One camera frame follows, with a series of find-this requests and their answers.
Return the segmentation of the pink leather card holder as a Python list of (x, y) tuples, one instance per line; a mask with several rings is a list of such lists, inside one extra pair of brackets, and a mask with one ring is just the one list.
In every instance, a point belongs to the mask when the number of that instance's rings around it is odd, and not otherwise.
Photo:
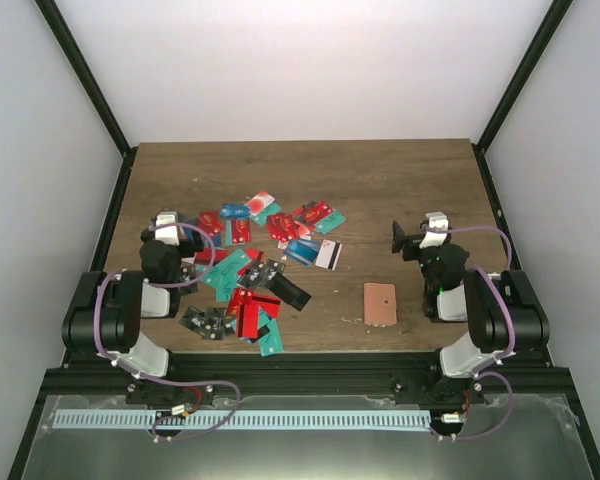
[(396, 289), (393, 284), (364, 284), (363, 321), (366, 325), (378, 327), (397, 323)]

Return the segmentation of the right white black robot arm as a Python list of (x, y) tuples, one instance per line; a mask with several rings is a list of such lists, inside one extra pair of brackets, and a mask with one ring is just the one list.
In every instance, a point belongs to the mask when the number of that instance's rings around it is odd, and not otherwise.
[[(488, 273), (479, 265), (469, 266), (469, 251), (452, 241), (454, 234), (477, 231), (501, 238), (506, 254), (502, 271)], [(547, 345), (548, 318), (526, 273), (513, 267), (513, 247), (502, 230), (452, 228), (444, 213), (431, 212), (415, 235), (406, 234), (394, 221), (391, 251), (418, 264), (427, 318), (467, 325), (465, 334), (439, 350), (432, 372), (424, 378), (423, 391), (432, 401), (448, 402), (488, 368)]]

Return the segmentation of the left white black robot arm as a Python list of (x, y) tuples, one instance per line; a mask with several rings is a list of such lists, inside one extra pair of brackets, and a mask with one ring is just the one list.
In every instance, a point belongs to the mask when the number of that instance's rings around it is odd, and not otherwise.
[(176, 402), (185, 381), (174, 372), (171, 352), (141, 332), (141, 320), (175, 316), (181, 298), (196, 287), (195, 274), (183, 259), (202, 250), (199, 234), (186, 239), (175, 228), (171, 237), (161, 238), (146, 230), (138, 270), (83, 273), (62, 324), (66, 349), (128, 368), (136, 379), (150, 379), (149, 391), (158, 401)]

